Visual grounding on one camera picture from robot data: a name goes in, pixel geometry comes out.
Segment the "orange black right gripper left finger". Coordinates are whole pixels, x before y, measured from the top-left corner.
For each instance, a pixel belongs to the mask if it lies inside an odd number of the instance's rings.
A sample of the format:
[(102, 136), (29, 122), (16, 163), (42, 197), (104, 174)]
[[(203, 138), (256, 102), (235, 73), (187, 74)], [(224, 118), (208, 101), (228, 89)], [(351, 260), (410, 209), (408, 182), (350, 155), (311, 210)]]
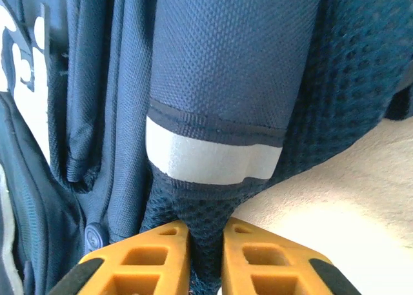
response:
[(84, 256), (48, 295), (189, 295), (189, 231), (167, 223)]

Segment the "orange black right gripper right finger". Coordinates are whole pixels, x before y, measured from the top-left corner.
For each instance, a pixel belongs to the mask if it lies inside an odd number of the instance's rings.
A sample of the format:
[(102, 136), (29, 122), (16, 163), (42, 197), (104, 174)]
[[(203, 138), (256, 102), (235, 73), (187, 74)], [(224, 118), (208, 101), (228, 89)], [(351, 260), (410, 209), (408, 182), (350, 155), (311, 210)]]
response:
[(361, 295), (321, 253), (240, 219), (223, 231), (222, 295)]

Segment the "navy blue backpack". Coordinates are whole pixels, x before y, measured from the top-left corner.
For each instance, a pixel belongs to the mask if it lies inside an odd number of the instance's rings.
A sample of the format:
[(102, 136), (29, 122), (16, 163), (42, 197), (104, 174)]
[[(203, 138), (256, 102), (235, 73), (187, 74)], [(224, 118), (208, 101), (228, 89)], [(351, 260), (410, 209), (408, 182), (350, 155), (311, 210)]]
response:
[(413, 0), (0, 0), (0, 295), (177, 219), (216, 295), (236, 207), (413, 116)]

